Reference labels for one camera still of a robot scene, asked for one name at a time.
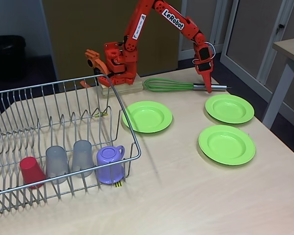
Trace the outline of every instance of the wooden block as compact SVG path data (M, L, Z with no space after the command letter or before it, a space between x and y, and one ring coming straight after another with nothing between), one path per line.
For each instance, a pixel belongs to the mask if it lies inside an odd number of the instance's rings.
M100 90L101 90L101 94L104 98L108 97L108 90L109 88L106 87L103 84L100 84ZM120 84L120 85L116 85L114 86L116 88L116 90L118 91L118 93L120 95L122 94L131 94L131 93L136 93L136 92L141 92L143 90L143 80L142 78L137 74L135 77L135 81L132 85L128 85L128 84ZM110 89L109 91L109 96L115 96L114 92L112 89Z

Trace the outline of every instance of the mug handle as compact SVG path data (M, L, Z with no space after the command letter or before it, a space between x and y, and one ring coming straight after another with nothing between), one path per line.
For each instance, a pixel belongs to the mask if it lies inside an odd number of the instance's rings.
M125 153L125 148L122 146L122 145L120 145L120 146L118 146L118 147L116 147L119 151L121 150L121 159L124 157L124 153Z

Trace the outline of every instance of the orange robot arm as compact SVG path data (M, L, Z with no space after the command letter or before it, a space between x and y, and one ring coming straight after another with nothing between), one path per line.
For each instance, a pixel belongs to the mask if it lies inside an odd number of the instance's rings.
M139 0L124 34L122 43L104 44L106 63L100 61L97 52L87 50L86 57L90 67L110 77L113 85L133 84L137 72L137 43L144 29L145 21L151 9L162 15L180 32L194 43L195 57L193 63L198 74L202 75L207 91L211 92L211 71L213 55L206 43L205 36L189 18L184 18L177 10L163 0ZM99 82L110 86L107 79L100 77Z

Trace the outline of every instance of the green whisk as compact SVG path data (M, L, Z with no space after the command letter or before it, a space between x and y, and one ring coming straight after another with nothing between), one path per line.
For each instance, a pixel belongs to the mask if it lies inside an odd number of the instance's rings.
M181 82L163 78L150 78L144 82L146 90L151 92L176 92L176 91L187 91L197 90L205 91L205 84L202 83L189 83ZM211 85L213 91L226 91L228 88L226 85Z

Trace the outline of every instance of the yellow tag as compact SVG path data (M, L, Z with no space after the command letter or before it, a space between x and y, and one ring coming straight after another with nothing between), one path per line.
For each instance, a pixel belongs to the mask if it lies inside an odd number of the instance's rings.
M116 182L116 183L114 184L114 186L115 186L116 188L118 188L118 187L122 187L122 183L121 183L121 181Z

